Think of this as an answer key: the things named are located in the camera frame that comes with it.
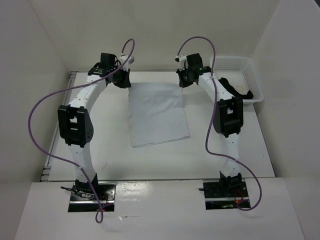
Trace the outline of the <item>white skirt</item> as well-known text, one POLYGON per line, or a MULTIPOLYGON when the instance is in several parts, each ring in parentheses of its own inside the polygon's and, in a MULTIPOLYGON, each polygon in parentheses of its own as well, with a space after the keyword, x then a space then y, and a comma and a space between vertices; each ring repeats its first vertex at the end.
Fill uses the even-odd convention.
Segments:
POLYGON ((182 88, 168 82, 132 83, 128 123, 133 148, 189 138, 182 88))

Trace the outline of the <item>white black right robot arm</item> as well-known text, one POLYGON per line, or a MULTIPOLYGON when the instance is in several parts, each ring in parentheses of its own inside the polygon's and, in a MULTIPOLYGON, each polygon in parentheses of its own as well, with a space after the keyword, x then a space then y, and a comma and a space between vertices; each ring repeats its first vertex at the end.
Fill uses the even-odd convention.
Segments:
POLYGON ((179 63, 176 73, 179 86, 186 88, 192 84, 202 87, 213 100, 213 116, 209 129, 214 128, 219 134, 224 153, 216 153, 223 157, 224 163, 219 171, 218 187, 212 193, 219 193, 224 197, 231 197, 242 184, 239 159, 238 139, 244 124, 243 100, 230 93, 220 83, 209 66, 204 66, 198 53, 178 55, 175 61, 179 63))

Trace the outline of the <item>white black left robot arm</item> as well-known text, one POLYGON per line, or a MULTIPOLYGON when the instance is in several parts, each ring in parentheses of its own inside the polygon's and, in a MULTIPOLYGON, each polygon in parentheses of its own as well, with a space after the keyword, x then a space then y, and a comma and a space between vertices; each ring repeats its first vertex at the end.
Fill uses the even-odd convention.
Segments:
POLYGON ((88 71, 85 87, 67 105, 60 105, 57 110, 60 137, 68 145, 73 162, 76 163, 72 191, 82 194, 88 200, 97 198, 100 193, 90 152, 90 142, 94 135, 90 112, 109 84, 121 89, 131 87, 130 65, 133 62, 134 57, 130 55, 117 57, 111 53, 102 53, 100 61, 88 71))

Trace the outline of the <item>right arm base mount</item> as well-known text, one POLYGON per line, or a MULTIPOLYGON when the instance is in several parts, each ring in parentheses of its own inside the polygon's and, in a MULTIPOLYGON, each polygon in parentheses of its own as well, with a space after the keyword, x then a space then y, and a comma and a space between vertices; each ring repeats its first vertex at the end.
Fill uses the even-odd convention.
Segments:
POLYGON ((221 184, 215 181, 204 181, 198 189, 204 194, 206 210, 249 209, 251 207, 247 185, 245 181, 241 185, 223 191, 221 184))

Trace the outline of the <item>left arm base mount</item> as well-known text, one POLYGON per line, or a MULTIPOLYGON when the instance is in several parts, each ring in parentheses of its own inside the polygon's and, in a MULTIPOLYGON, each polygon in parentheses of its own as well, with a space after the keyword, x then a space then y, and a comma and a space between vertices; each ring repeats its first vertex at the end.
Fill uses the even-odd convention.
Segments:
MULTIPOLYGON (((70 192, 68 204, 69 213, 96 212, 99 209, 98 201, 92 192, 76 190, 76 186, 64 187, 65 192, 70 192)), ((115 210, 116 184, 109 182, 99 182, 96 193, 102 204, 104 212, 113 212, 115 210)))

